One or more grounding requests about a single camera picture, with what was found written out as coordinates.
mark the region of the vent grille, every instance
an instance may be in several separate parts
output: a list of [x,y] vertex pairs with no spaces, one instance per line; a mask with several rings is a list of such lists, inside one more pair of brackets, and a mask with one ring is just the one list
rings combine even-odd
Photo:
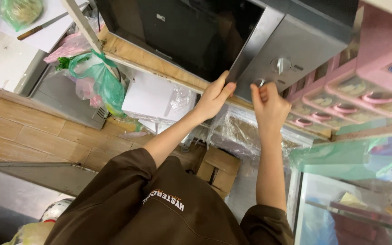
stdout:
[[105,109],[103,109],[103,108],[99,108],[98,109],[98,112],[96,112],[96,114],[98,115],[98,116],[100,116],[101,118],[105,118],[105,114],[107,113],[108,111],[107,110],[105,110]]

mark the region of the fingernail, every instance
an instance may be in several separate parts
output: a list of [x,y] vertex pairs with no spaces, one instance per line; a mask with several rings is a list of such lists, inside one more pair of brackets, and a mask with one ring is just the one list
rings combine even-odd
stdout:
[[229,88],[229,89],[233,89],[233,88],[235,87],[235,83],[230,82],[230,83],[228,83],[228,84],[226,85],[226,87]]

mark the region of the knife wooden handle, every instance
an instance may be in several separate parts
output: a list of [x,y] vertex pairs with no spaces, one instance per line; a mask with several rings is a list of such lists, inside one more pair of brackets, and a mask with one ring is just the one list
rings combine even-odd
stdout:
[[31,30],[25,32],[25,33],[22,34],[21,36],[18,36],[17,39],[22,41],[22,40],[24,40],[25,38],[27,38],[27,37],[33,35],[34,33],[38,32],[38,31],[40,31],[40,30],[42,30],[42,29],[43,29],[42,26],[37,26],[37,27],[35,27],[35,28],[33,28],[33,29],[31,29]]

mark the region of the panasonic logo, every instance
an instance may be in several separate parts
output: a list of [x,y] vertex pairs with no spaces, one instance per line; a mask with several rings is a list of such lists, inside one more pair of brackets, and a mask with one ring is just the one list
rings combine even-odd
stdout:
[[168,56],[167,54],[165,54],[165,53],[163,53],[163,52],[159,51],[158,49],[155,49],[155,51],[157,51],[158,53],[160,53],[160,54],[162,54],[162,55],[166,56],[167,58],[169,58],[169,59],[171,59],[171,60],[173,60],[173,58],[172,58],[172,57],[170,57],[170,56]]

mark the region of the brown sweatshirt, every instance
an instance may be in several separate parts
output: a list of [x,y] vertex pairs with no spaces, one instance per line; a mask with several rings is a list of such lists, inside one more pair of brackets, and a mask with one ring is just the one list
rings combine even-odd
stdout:
[[156,169],[144,149],[111,159],[58,218],[45,244],[292,245],[286,213],[251,207],[239,225],[220,196],[177,157]]

